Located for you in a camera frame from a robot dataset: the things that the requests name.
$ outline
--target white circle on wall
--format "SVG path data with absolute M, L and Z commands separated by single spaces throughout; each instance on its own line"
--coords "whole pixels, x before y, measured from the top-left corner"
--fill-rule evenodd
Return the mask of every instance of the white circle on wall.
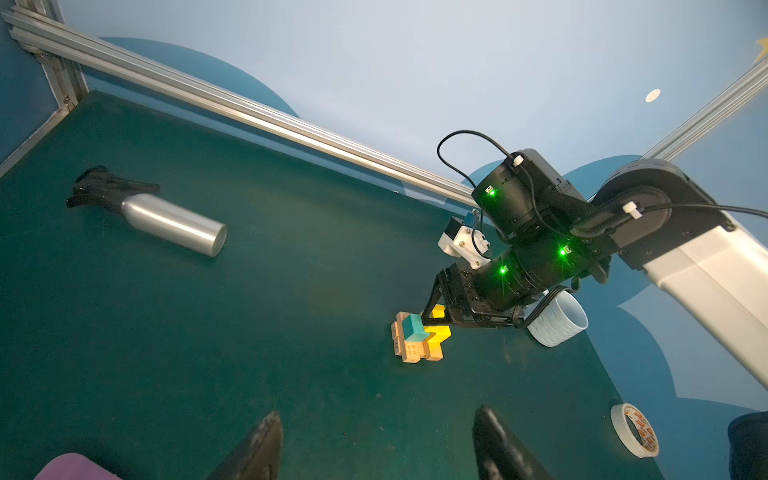
M 661 95 L 661 90 L 657 88 L 656 90 L 653 90 L 650 94 L 645 96 L 645 101 L 647 103 L 651 103 L 652 101 L 659 98 L 659 95 Z

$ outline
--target robotic arm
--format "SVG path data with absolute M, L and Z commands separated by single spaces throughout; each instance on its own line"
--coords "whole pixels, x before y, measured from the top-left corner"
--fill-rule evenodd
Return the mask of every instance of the robotic arm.
M 622 167 L 586 201 L 537 151 L 509 154 L 491 142 L 506 158 L 472 197 L 508 248 L 484 258 L 485 238 L 474 224 L 464 225 L 470 216 L 452 219 L 440 247 L 464 258 L 435 278 L 423 311 L 443 297 L 445 317 L 425 314 L 424 325 L 525 327 L 525 306 L 569 279 L 574 290 L 587 276 L 607 282 L 617 254 L 768 388 L 768 250 L 723 211 L 749 209 L 717 205 L 680 169 L 658 160 Z M 467 241 L 471 235 L 478 249 Z

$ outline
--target stack of blocks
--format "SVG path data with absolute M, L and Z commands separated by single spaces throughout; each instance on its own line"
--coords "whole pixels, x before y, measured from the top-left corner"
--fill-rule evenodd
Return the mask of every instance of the stack of blocks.
M 444 310 L 438 305 L 432 311 L 435 318 L 441 317 Z M 442 359 L 440 343 L 451 336 L 451 327 L 447 325 L 422 325 L 422 316 L 418 313 L 400 312 L 392 323 L 392 341 L 395 355 L 401 356 L 405 363 L 416 363 L 420 359 L 437 361 Z

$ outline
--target purple object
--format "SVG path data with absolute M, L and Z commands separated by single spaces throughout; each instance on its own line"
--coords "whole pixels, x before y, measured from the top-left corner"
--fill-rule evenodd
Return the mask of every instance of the purple object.
M 117 475 L 79 453 L 65 453 L 50 462 L 37 474 L 35 480 L 120 480 Z

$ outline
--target teal block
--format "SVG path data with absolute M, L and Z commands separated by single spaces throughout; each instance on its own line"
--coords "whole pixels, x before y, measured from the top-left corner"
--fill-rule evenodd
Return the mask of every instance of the teal block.
M 402 321 L 402 336 L 406 342 L 423 342 L 429 334 L 424 331 L 422 316 L 411 313 Z

